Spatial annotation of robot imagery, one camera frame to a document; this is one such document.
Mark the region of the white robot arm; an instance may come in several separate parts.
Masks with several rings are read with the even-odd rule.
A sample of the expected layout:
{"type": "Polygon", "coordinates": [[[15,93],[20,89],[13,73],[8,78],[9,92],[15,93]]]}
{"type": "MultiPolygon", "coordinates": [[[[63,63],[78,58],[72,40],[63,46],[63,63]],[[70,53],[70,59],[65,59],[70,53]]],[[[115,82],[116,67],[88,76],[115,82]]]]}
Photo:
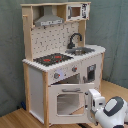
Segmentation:
{"type": "Polygon", "coordinates": [[[102,128],[124,128],[128,124],[128,102],[119,96],[108,101],[95,89],[88,91],[87,117],[102,128]]]}

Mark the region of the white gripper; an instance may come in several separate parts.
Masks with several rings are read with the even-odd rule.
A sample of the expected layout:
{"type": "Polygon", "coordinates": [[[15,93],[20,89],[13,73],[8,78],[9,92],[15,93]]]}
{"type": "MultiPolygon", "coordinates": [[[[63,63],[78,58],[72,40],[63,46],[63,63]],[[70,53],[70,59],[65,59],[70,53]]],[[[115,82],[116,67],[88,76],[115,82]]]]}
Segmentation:
{"type": "Polygon", "coordinates": [[[105,98],[95,89],[88,91],[87,117],[88,120],[96,124],[96,112],[105,106],[105,98]]]}

